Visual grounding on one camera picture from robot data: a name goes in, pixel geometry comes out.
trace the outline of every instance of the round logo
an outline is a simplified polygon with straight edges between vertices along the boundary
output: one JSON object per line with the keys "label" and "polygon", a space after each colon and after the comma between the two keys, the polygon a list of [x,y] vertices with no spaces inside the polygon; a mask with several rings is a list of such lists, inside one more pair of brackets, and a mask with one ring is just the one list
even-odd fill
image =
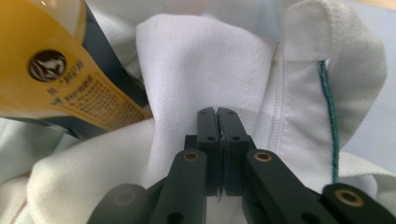
{"label": "round logo", "polygon": [[66,58],[56,50],[44,50],[30,61],[29,74],[41,82],[51,82],[59,78],[66,68]]}

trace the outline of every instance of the white fabric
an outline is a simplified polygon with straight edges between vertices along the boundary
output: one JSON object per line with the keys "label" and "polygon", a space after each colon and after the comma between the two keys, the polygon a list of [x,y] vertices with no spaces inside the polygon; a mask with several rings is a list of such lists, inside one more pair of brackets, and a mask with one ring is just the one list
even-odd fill
{"label": "white fabric", "polygon": [[[344,145],[384,82],[382,45],[349,7],[308,0],[285,2],[284,42],[279,46],[261,35],[263,30],[275,30],[256,26],[262,11],[253,9],[261,2],[238,2],[89,1],[121,61],[135,71],[140,65],[154,119],[82,143],[68,137],[61,140],[58,133],[49,131],[55,153],[35,164],[26,193],[12,193],[20,200],[0,200],[0,208],[7,211],[1,222],[86,223],[111,188],[121,183],[147,188],[164,177],[183,148],[184,136],[195,133],[196,112],[207,106],[235,110],[256,145],[276,152],[309,188],[320,191],[329,184],[332,140],[318,61],[329,62]],[[218,10],[223,6],[227,10]],[[158,13],[190,16],[151,17]],[[132,62],[136,51],[139,63]],[[8,125],[15,130],[13,125],[20,124],[10,121]],[[15,132],[1,134],[9,143],[0,145],[0,152],[13,150],[14,143],[21,141]],[[28,138],[32,142],[43,136],[34,130],[29,134],[34,136]],[[21,148],[20,157],[42,149],[29,144]],[[0,160],[19,164],[12,157]],[[29,162],[20,164],[20,171],[12,175],[26,172],[32,166]],[[396,214],[393,174],[346,153],[340,162],[341,176],[375,175],[377,199]],[[21,188],[9,180],[12,175],[5,178],[8,182],[3,187]],[[27,204],[21,207],[23,200]],[[210,198],[207,208],[206,223],[246,222],[239,198],[225,197],[220,202]]]}

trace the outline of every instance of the folded cloth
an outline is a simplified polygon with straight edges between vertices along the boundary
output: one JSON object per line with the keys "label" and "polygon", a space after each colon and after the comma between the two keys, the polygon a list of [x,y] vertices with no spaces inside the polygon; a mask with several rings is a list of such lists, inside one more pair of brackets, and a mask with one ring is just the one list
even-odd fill
{"label": "folded cloth", "polygon": [[[23,179],[0,188],[0,195],[10,186],[25,188],[13,191],[18,200],[3,206],[0,222],[86,223],[111,188],[148,188],[166,176],[184,136],[196,132],[196,113],[208,106],[237,112],[258,147],[273,150],[306,186],[321,191],[332,182],[337,158],[318,62],[327,62],[344,145],[385,80],[384,51],[349,7],[314,0],[285,6],[280,44],[216,13],[140,23],[136,50],[154,118],[72,147],[60,144],[35,164],[27,185]],[[346,153],[340,165],[342,176],[375,175],[377,199],[396,214],[393,174]],[[27,203],[20,200],[24,192]],[[209,198],[207,208],[206,223],[246,223],[240,198]]]}

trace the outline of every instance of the green trim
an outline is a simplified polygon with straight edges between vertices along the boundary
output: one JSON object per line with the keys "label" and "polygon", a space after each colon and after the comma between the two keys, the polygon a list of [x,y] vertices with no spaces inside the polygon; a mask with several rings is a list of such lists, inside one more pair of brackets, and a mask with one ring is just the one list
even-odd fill
{"label": "green trim", "polygon": [[332,91],[330,90],[329,76],[326,69],[326,62],[320,61],[318,63],[318,66],[319,66],[320,84],[322,87],[324,97],[326,98],[328,112],[329,112],[329,119],[330,119],[330,127],[332,129],[332,182],[337,183],[339,159],[340,159],[340,140],[338,137],[337,117],[335,116],[335,104],[334,104],[334,99],[332,98]]}

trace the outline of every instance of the bottle label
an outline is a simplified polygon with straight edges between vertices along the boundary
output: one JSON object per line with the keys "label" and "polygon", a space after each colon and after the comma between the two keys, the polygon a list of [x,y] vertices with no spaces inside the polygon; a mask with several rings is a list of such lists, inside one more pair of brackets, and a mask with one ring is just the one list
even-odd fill
{"label": "bottle label", "polygon": [[107,131],[151,117],[40,8],[3,1],[0,12],[0,116],[74,116]]}

